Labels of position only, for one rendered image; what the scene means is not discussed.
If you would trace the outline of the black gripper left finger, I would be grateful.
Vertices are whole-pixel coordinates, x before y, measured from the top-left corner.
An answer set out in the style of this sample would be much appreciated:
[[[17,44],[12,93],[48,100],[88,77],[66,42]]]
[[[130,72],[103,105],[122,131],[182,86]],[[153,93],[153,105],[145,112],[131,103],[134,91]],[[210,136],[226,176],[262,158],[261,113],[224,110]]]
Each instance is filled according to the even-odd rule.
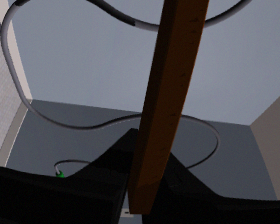
[[[0,167],[0,217],[20,224],[119,224],[139,129],[71,176]]]

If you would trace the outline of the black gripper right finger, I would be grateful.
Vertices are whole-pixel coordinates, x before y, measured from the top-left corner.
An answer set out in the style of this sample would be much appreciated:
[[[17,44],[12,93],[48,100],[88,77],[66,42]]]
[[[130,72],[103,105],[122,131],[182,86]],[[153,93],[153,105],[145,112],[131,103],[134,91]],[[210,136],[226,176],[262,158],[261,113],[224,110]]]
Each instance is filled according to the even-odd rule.
[[[169,152],[143,224],[280,224],[280,201],[218,196]]]

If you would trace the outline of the orange handle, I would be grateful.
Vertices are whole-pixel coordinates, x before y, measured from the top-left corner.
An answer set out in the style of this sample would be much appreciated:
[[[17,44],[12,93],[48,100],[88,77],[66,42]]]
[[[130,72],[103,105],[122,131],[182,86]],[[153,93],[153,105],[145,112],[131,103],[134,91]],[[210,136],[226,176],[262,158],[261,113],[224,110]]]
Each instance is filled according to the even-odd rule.
[[[161,8],[163,14],[128,177],[131,214],[151,212],[191,84],[208,2],[164,0]]]

